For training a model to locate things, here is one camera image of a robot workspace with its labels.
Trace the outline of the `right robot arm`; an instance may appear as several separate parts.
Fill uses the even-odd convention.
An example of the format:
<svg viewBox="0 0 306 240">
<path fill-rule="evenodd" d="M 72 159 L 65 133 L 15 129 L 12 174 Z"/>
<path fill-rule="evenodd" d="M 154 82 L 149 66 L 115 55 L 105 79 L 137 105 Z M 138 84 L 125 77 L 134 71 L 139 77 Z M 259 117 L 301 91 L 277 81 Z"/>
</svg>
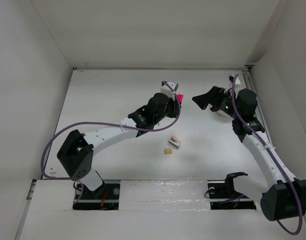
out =
<svg viewBox="0 0 306 240">
<path fill-rule="evenodd" d="M 252 154 L 266 180 L 262 185 L 245 172 L 229 173 L 224 183 L 215 187 L 212 197 L 228 199 L 245 195 L 260 204 L 269 221 L 304 216 L 306 180 L 298 179 L 269 143 L 264 127 L 255 117 L 257 95 L 244 88 L 232 98 L 231 91 L 214 86 L 192 100 L 202 110 L 210 107 L 212 112 L 223 111 L 233 119 L 234 133 Z"/>
</svg>

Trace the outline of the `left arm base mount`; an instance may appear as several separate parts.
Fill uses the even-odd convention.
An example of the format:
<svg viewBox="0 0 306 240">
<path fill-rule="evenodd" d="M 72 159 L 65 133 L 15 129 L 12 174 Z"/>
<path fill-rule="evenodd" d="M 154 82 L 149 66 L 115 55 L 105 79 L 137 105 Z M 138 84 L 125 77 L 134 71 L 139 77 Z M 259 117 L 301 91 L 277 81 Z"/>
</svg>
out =
<svg viewBox="0 0 306 240">
<path fill-rule="evenodd" d="M 73 182 L 72 208 L 77 211 L 114 211 L 119 209 L 120 180 L 103 180 L 96 172 L 85 180 Z"/>
</svg>

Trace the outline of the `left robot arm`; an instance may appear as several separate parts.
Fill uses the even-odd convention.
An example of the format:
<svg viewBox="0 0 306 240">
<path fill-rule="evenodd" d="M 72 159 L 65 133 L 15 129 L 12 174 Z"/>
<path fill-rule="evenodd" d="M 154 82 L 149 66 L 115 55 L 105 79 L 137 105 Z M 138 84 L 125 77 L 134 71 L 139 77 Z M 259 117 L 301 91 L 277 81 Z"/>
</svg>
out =
<svg viewBox="0 0 306 240">
<path fill-rule="evenodd" d="M 93 157 L 121 141 L 157 132 L 155 126 L 164 118 L 179 118 L 181 103 L 174 92 L 170 96 L 156 93 L 149 102 L 121 120 L 108 123 L 99 130 L 81 133 L 71 131 L 57 153 L 57 158 L 71 181 L 87 187 L 88 194 L 99 198 L 104 194 L 104 181 L 92 167 Z"/>
</svg>

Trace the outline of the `pink black thick highlighter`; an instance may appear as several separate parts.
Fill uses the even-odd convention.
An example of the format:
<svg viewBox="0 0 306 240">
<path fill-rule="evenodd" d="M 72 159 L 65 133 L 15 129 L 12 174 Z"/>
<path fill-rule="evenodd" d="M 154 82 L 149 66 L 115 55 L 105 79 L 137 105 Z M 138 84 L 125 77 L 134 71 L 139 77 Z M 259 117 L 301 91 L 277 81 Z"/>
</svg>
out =
<svg viewBox="0 0 306 240">
<path fill-rule="evenodd" d="M 182 103 L 184 95 L 183 94 L 178 94 L 177 97 L 178 97 L 179 103 Z"/>
</svg>

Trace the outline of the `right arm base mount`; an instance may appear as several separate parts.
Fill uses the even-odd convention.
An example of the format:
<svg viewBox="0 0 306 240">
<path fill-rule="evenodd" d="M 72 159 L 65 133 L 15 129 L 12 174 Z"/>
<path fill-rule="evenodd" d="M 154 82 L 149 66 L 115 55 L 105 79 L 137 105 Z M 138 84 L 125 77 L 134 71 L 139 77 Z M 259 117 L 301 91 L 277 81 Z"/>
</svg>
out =
<svg viewBox="0 0 306 240">
<path fill-rule="evenodd" d="M 204 197 L 210 200 L 211 210 L 256 210 L 253 200 L 235 191 L 233 180 L 247 175 L 245 172 L 234 172 L 227 174 L 224 180 L 208 180 Z"/>
</svg>

